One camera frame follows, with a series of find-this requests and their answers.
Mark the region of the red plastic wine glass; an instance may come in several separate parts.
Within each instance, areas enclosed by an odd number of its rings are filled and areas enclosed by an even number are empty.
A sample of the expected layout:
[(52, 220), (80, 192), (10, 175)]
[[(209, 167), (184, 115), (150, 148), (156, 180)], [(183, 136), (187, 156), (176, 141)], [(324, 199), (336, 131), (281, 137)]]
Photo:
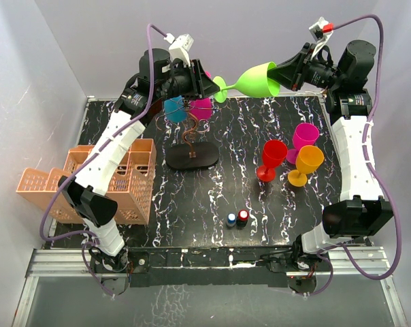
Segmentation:
[(269, 140), (262, 152), (263, 165), (257, 168), (257, 177), (264, 183), (271, 182), (276, 177), (275, 169), (286, 159), (288, 149), (280, 140)]

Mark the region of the magenta plastic wine glass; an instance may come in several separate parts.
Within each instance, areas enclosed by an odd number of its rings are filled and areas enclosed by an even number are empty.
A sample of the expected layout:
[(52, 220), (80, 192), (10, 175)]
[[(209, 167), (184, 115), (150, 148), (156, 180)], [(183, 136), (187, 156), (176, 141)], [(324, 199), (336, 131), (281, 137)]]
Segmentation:
[(191, 102), (190, 112), (198, 120), (208, 120), (212, 116), (212, 101), (209, 97)]

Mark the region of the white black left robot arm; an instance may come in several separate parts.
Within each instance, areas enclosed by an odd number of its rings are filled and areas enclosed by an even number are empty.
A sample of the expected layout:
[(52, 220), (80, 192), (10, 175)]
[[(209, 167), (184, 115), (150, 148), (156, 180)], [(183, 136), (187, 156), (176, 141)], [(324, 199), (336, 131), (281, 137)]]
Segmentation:
[(129, 261), (115, 222), (118, 204), (106, 195), (121, 159), (161, 111), (162, 102), (178, 96), (203, 99), (219, 89), (199, 59), (184, 62), (161, 48), (145, 51), (138, 73), (126, 82), (105, 131), (86, 161), (71, 176), (60, 178), (61, 193), (84, 220), (105, 255), (106, 266), (114, 272), (124, 270)]

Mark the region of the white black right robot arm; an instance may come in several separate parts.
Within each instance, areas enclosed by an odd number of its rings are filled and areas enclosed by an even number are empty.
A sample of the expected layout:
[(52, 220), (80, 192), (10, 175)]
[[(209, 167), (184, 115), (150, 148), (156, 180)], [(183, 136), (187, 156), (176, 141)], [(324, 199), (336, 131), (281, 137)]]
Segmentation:
[(309, 269), (317, 252), (373, 236), (393, 217), (391, 203), (372, 173), (372, 127), (367, 122), (372, 99), (365, 83), (374, 66), (376, 47), (353, 40), (337, 64), (314, 49), (314, 44), (304, 44), (294, 57), (267, 74), (292, 91), (304, 83), (324, 89), (325, 114), (342, 174), (339, 202), (326, 206), (321, 222), (292, 244), (291, 262), (299, 270)]

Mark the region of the green plastic wine glass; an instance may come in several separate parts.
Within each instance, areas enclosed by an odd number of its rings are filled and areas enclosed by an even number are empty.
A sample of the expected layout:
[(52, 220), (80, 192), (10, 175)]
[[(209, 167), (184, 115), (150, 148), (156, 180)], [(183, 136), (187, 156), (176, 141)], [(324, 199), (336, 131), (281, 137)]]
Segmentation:
[(228, 97), (228, 90), (236, 90), (253, 98), (276, 97), (280, 92), (280, 84), (267, 75), (276, 67), (273, 61), (251, 67), (232, 85), (227, 85), (222, 77), (216, 76), (213, 82), (219, 86), (220, 90), (214, 94), (214, 99), (218, 103), (223, 103)]

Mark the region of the blue plastic wine glass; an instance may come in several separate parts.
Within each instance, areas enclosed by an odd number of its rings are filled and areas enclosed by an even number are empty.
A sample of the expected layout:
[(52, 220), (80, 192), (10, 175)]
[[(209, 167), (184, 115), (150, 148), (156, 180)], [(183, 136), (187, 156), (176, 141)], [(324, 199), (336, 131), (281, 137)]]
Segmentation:
[(182, 96), (165, 100), (164, 113), (171, 123), (181, 123), (187, 118)]

